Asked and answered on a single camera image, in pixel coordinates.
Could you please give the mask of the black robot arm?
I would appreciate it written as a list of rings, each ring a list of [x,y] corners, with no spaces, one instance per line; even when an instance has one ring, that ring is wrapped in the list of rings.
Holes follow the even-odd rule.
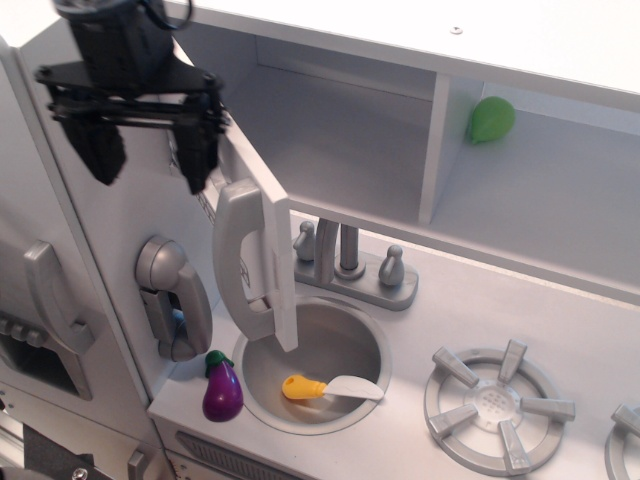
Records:
[[[174,53],[161,1],[57,1],[72,31],[77,62],[42,66],[35,74],[48,106],[76,153],[110,185],[125,160],[119,127],[168,129],[192,194],[202,192],[218,164],[218,140],[228,124],[221,82]]]

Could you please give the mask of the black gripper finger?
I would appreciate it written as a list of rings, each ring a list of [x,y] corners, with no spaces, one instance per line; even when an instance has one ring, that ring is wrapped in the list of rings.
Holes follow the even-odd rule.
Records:
[[[64,119],[63,130],[85,166],[96,180],[111,185],[126,160],[118,128],[101,121]]]
[[[197,195],[205,189],[206,180],[218,165],[218,128],[174,128],[176,155],[190,192]]]

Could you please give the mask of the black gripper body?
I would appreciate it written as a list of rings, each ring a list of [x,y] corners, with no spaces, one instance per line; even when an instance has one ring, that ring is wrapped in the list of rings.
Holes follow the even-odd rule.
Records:
[[[82,59],[43,66],[35,74],[52,99],[75,115],[194,123],[214,135],[227,125],[219,79],[178,59],[173,38],[148,19],[72,22]]]

